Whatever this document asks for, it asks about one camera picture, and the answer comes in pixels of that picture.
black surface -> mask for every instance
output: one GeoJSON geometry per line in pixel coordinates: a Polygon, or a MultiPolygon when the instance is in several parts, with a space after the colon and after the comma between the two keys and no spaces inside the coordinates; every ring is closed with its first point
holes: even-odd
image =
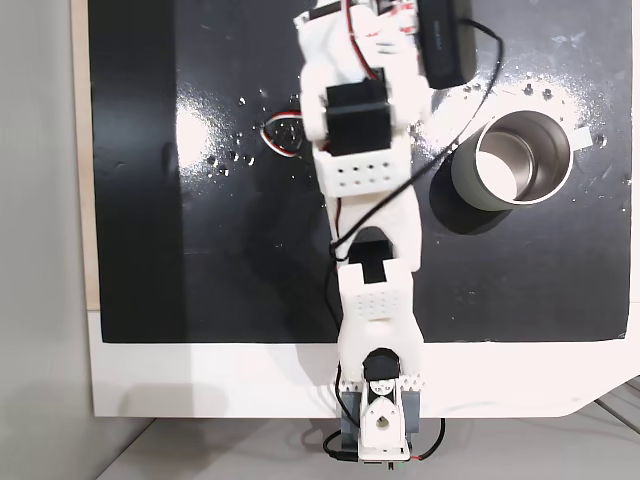
{"type": "MultiPolygon", "coordinates": [[[[416,317],[429,342],[618,338],[629,302],[631,2],[505,4],[474,4],[507,41],[497,96],[550,84],[606,146],[578,153],[556,197],[508,216],[460,204],[446,163],[423,180],[416,317]]],[[[335,341],[310,152],[279,157],[252,129],[295,104],[302,56],[291,19],[311,6],[90,1],[106,342],[335,341]]],[[[479,37],[481,79],[494,57],[479,37]]],[[[435,97],[436,119],[457,108],[452,96],[435,97]]],[[[416,165],[432,140],[452,138],[438,127],[418,138],[416,165]]]]}

metal cup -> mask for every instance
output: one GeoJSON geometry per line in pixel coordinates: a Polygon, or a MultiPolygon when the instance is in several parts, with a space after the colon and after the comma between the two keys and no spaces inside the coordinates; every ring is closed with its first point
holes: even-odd
{"type": "Polygon", "coordinates": [[[548,115],[522,110],[493,120],[465,140],[455,152],[451,175],[468,204],[511,210],[551,198],[572,165],[564,128],[548,115]]]}

wire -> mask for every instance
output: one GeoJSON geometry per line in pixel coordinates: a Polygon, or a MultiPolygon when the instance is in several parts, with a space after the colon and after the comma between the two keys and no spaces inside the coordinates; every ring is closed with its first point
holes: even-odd
{"type": "Polygon", "coordinates": [[[420,167],[418,169],[418,171],[416,173],[414,173],[411,176],[411,178],[409,178],[409,180],[404,182],[402,185],[400,185],[398,188],[396,188],[393,192],[391,192],[387,197],[382,199],[376,206],[374,206],[371,210],[369,210],[360,220],[358,220],[355,223],[355,225],[353,225],[349,229],[349,231],[347,233],[344,234],[344,236],[342,236],[341,238],[338,238],[335,242],[333,242],[330,245],[329,251],[331,253],[332,258],[334,258],[334,259],[336,258],[336,254],[335,254],[336,249],[338,249],[347,240],[349,240],[353,235],[355,235],[358,232],[358,230],[360,229],[360,227],[362,227],[371,217],[373,217],[376,213],[378,213],[380,210],[382,210],[384,207],[386,207],[389,203],[391,203],[394,199],[396,199],[407,188],[409,188],[414,183],[416,183],[420,178],[422,178],[425,174],[427,174],[440,160],[442,160],[445,157],[445,155],[449,154],[450,150],[458,142],[458,139],[464,134],[464,132],[467,130],[467,128],[469,128],[469,125],[471,125],[473,120],[478,115],[478,112],[480,111],[480,109],[482,108],[484,103],[487,101],[487,98],[489,97],[489,94],[493,90],[493,87],[495,86],[496,81],[498,80],[498,76],[500,75],[500,70],[502,68],[502,64],[503,64],[503,61],[504,61],[504,40],[502,40],[502,38],[499,37],[493,30],[491,30],[488,27],[485,27],[484,25],[482,25],[482,24],[480,24],[480,23],[478,23],[478,22],[476,22],[474,20],[464,19],[461,22],[464,25],[468,25],[470,27],[473,27],[473,28],[481,31],[485,35],[488,35],[489,37],[493,38],[498,43],[498,55],[497,55],[497,59],[496,59],[496,66],[495,66],[495,68],[493,70],[493,74],[491,76],[491,80],[489,81],[489,85],[487,86],[487,90],[484,93],[484,95],[482,97],[482,100],[481,100],[480,104],[478,105],[478,108],[476,109],[476,111],[472,115],[471,119],[467,122],[465,127],[462,129],[462,131],[456,136],[455,139],[453,139],[451,141],[451,143],[449,145],[447,145],[447,147],[445,147],[440,153],[438,153],[430,162],[428,162],[427,164],[425,164],[422,167],[420,167]]]}
{"type": "Polygon", "coordinates": [[[331,435],[329,435],[327,438],[325,438],[324,442],[322,442],[322,449],[324,450],[324,452],[327,455],[333,457],[333,455],[336,453],[335,450],[332,450],[331,448],[329,448],[329,443],[331,443],[331,441],[334,438],[338,438],[339,436],[340,436],[340,430],[336,430],[331,435]]]}
{"type": "Polygon", "coordinates": [[[604,403],[602,400],[597,399],[594,400],[593,403],[595,403],[596,405],[598,405],[600,408],[602,408],[605,412],[607,412],[609,415],[611,415],[612,417],[615,417],[617,420],[619,420],[620,422],[622,422],[624,425],[626,425],[627,427],[629,427],[631,430],[633,430],[634,432],[636,432],[638,435],[640,435],[640,428],[635,426],[633,423],[631,423],[629,420],[627,420],[625,417],[623,417],[622,415],[620,415],[618,412],[616,412],[613,408],[611,408],[609,405],[607,405],[606,403],[604,403]]]}
{"type": "Polygon", "coordinates": [[[322,449],[324,452],[329,455],[331,458],[335,458],[336,460],[340,460],[342,462],[357,462],[358,461],[358,452],[346,452],[344,450],[336,451],[329,448],[329,443],[334,439],[340,436],[340,430],[333,432],[322,442],[322,449]]]}
{"type": "Polygon", "coordinates": [[[336,373],[336,382],[334,385],[334,393],[336,394],[336,400],[338,400],[338,403],[340,404],[340,408],[342,409],[342,413],[344,413],[344,416],[347,417],[347,420],[349,420],[354,427],[360,428],[360,422],[357,421],[355,418],[353,418],[353,415],[351,415],[351,412],[349,411],[347,406],[344,404],[344,401],[340,396],[340,378],[342,378],[342,365],[338,363],[338,372],[336,373]]]}
{"type": "Polygon", "coordinates": [[[267,133],[266,128],[272,123],[277,122],[278,120],[302,120],[302,113],[297,110],[289,110],[287,112],[276,113],[275,115],[272,115],[271,118],[269,118],[269,120],[267,120],[265,124],[260,127],[260,137],[262,137],[264,143],[266,143],[271,150],[276,152],[278,155],[282,155],[283,157],[293,158],[298,155],[297,151],[294,152],[282,148],[280,145],[276,145],[276,143],[267,133]]]}
{"type": "Polygon", "coordinates": [[[436,439],[436,441],[433,443],[433,445],[431,446],[431,448],[429,450],[424,452],[422,455],[416,455],[416,456],[411,457],[411,460],[418,460],[418,461],[422,462],[423,460],[426,460],[431,455],[436,453],[436,450],[438,450],[438,448],[440,448],[440,445],[442,445],[442,441],[444,440],[444,433],[445,433],[445,430],[446,430],[446,424],[447,424],[447,422],[445,421],[445,419],[441,418],[440,419],[440,433],[438,434],[438,438],[436,439]]]}
{"type": "Polygon", "coordinates": [[[367,74],[367,77],[369,77],[372,80],[375,80],[377,78],[376,74],[374,73],[373,70],[371,70],[371,67],[367,63],[366,58],[364,58],[364,55],[362,54],[362,50],[360,50],[360,47],[358,46],[358,41],[356,40],[356,34],[353,31],[353,19],[351,18],[351,1],[350,0],[342,0],[342,10],[345,12],[345,15],[347,17],[347,30],[349,32],[349,39],[351,40],[351,46],[353,47],[353,50],[356,53],[356,56],[358,57],[358,60],[360,60],[360,65],[362,65],[362,68],[367,74]]]}

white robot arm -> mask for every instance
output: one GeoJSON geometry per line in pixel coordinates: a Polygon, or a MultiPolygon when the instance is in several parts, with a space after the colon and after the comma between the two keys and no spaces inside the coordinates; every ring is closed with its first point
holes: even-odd
{"type": "MultiPolygon", "coordinates": [[[[413,3],[397,2],[384,14],[377,2],[352,2],[350,9],[345,3],[320,0],[295,22],[306,60],[302,118],[334,241],[411,177],[408,127],[430,112],[410,36],[413,3]]],[[[411,275],[420,268],[421,246],[410,187],[335,250],[343,307],[338,350],[343,378],[363,385],[353,413],[365,461],[410,457],[399,378],[418,375],[422,365],[411,275]],[[371,227],[383,240],[358,242],[358,232],[371,227]]]]}
{"type": "MultiPolygon", "coordinates": [[[[424,343],[413,315],[422,226],[412,185],[457,141],[412,173],[409,127],[428,124],[430,84],[445,89],[475,74],[473,29],[499,42],[479,110],[504,45],[471,19],[469,0],[319,0],[294,23],[305,58],[294,118],[303,120],[326,199],[343,308],[335,386],[343,450],[327,448],[340,432],[325,450],[392,468],[416,458],[410,436],[420,419],[420,393],[402,391],[407,378],[420,377],[424,343]],[[341,374],[362,389],[341,394],[341,374]]],[[[442,424],[436,445],[417,458],[443,434],[442,424]]]]}

black cable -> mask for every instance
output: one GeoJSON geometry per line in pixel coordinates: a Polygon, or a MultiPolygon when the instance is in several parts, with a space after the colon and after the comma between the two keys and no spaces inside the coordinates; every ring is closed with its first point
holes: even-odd
{"type": "Polygon", "coordinates": [[[422,462],[423,460],[426,460],[431,455],[436,453],[436,450],[438,450],[438,448],[440,448],[440,445],[442,445],[442,441],[444,440],[444,433],[445,433],[445,430],[446,430],[446,423],[447,422],[445,421],[444,418],[440,419],[440,433],[438,434],[438,438],[436,439],[434,444],[431,446],[431,448],[429,450],[427,450],[426,452],[424,452],[422,455],[417,455],[415,457],[411,457],[413,460],[418,460],[418,461],[422,462]]]}
{"type": "Polygon", "coordinates": [[[331,302],[329,301],[329,284],[331,283],[331,276],[336,271],[336,262],[333,260],[329,263],[329,268],[327,269],[327,273],[324,276],[324,302],[327,304],[327,309],[331,314],[331,319],[333,323],[336,325],[336,330],[340,331],[340,320],[338,320],[338,314],[333,309],[331,302]]]}
{"type": "Polygon", "coordinates": [[[598,405],[600,408],[602,408],[609,415],[611,415],[612,417],[616,418],[618,421],[622,422],[625,426],[627,426],[628,428],[630,428],[631,430],[636,432],[638,435],[640,435],[640,428],[639,427],[637,427],[636,425],[631,423],[629,420],[627,420],[625,417],[620,415],[618,412],[616,412],[613,408],[611,408],[609,405],[604,403],[602,400],[597,399],[597,400],[594,400],[593,403],[598,405]]]}
{"type": "Polygon", "coordinates": [[[334,439],[340,436],[340,430],[336,430],[322,442],[322,449],[324,453],[329,455],[331,458],[335,458],[341,462],[357,462],[358,461],[358,452],[347,452],[344,450],[336,451],[329,448],[329,443],[334,439]]]}
{"type": "Polygon", "coordinates": [[[360,428],[360,422],[357,421],[355,418],[353,418],[353,415],[351,415],[351,412],[342,401],[342,396],[340,395],[340,378],[341,377],[342,377],[342,366],[340,365],[340,363],[338,363],[338,373],[336,373],[336,383],[334,387],[335,388],[334,393],[336,394],[336,399],[338,400],[338,403],[340,404],[340,408],[342,408],[342,413],[344,413],[345,417],[347,417],[347,419],[351,422],[351,424],[354,427],[360,428]]]}
{"type": "Polygon", "coordinates": [[[488,27],[486,27],[486,26],[484,26],[484,25],[482,25],[482,24],[480,24],[480,23],[478,23],[478,22],[476,22],[474,20],[463,19],[463,20],[461,20],[461,23],[463,25],[468,25],[470,27],[473,27],[473,28],[479,30],[480,32],[484,33],[485,35],[488,35],[489,37],[493,38],[496,42],[498,42],[498,57],[496,59],[496,66],[495,66],[495,68],[493,70],[493,74],[491,76],[491,81],[489,82],[489,85],[487,86],[487,91],[484,93],[484,96],[482,97],[482,101],[480,102],[480,105],[478,105],[478,108],[474,112],[474,114],[471,117],[471,119],[469,120],[469,122],[467,122],[465,127],[462,129],[462,131],[456,136],[456,138],[446,148],[444,148],[430,162],[428,162],[427,164],[425,164],[422,167],[420,167],[418,169],[418,171],[416,173],[414,173],[411,176],[411,178],[409,178],[409,180],[404,182],[402,185],[400,185],[398,188],[396,188],[393,192],[391,192],[387,197],[382,199],[376,206],[374,206],[360,220],[358,220],[355,223],[355,225],[353,225],[349,229],[349,231],[347,233],[345,233],[342,237],[338,238],[335,242],[333,242],[330,245],[329,251],[331,252],[331,257],[332,258],[334,258],[334,259],[336,258],[336,255],[335,255],[336,249],[339,248],[341,245],[343,245],[353,235],[355,235],[358,232],[358,230],[360,229],[360,227],[362,227],[371,217],[373,217],[376,213],[378,213],[380,210],[382,210],[384,207],[386,207],[389,203],[391,203],[394,199],[396,199],[407,188],[409,188],[414,183],[416,183],[420,178],[422,178],[425,174],[427,174],[440,160],[442,160],[446,155],[449,154],[449,152],[451,151],[453,146],[456,143],[458,143],[458,140],[462,136],[462,134],[464,134],[464,132],[467,130],[467,128],[469,128],[469,125],[471,125],[473,120],[476,118],[476,116],[478,115],[478,112],[480,111],[480,109],[482,108],[484,103],[487,101],[487,98],[491,94],[491,92],[493,90],[493,87],[495,86],[496,81],[498,80],[498,76],[500,75],[500,70],[502,68],[502,63],[504,61],[504,40],[502,40],[502,38],[499,37],[493,30],[491,30],[490,28],[488,28],[488,27]]]}

